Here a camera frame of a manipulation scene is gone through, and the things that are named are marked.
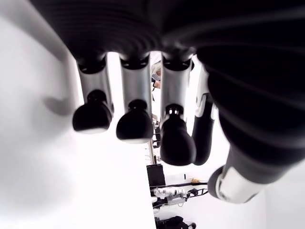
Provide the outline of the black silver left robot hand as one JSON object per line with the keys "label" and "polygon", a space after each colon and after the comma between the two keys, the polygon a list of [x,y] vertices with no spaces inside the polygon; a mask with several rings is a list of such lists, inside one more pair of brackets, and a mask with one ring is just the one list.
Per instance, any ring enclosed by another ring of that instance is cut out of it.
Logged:
{"label": "black silver left robot hand", "polygon": [[302,0],[34,0],[81,63],[196,54],[230,143],[215,198],[245,203],[305,158]]}

